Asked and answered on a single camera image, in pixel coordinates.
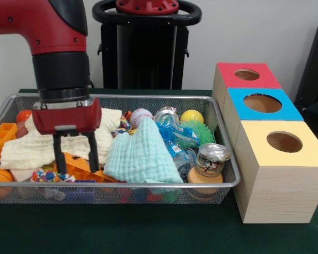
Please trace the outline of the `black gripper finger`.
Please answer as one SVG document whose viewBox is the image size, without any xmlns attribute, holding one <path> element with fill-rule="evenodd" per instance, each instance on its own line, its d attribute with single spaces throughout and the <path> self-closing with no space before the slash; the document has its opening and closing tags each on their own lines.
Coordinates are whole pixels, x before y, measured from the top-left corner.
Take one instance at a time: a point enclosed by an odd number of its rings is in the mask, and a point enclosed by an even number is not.
<svg viewBox="0 0 318 254">
<path fill-rule="evenodd" d="M 87 137 L 89 145 L 90 145 L 90 152 L 89 152 L 90 171 L 92 173 L 95 173 L 100 170 L 95 133 L 87 132 L 87 133 L 84 133 L 84 135 Z"/>
<path fill-rule="evenodd" d="M 53 135 L 53 148 L 58 173 L 66 174 L 66 160 L 64 154 L 61 151 L 61 135 L 58 133 Z"/>
</svg>

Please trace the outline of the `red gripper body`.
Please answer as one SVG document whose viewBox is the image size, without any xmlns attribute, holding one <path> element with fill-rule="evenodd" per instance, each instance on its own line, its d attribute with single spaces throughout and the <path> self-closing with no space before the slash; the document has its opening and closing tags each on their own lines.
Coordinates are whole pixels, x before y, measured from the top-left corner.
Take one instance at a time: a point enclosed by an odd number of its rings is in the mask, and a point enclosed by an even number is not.
<svg viewBox="0 0 318 254">
<path fill-rule="evenodd" d="M 93 132 L 101 124 L 102 109 L 98 98 L 60 103 L 35 102 L 32 119 L 40 134 Z"/>
</svg>

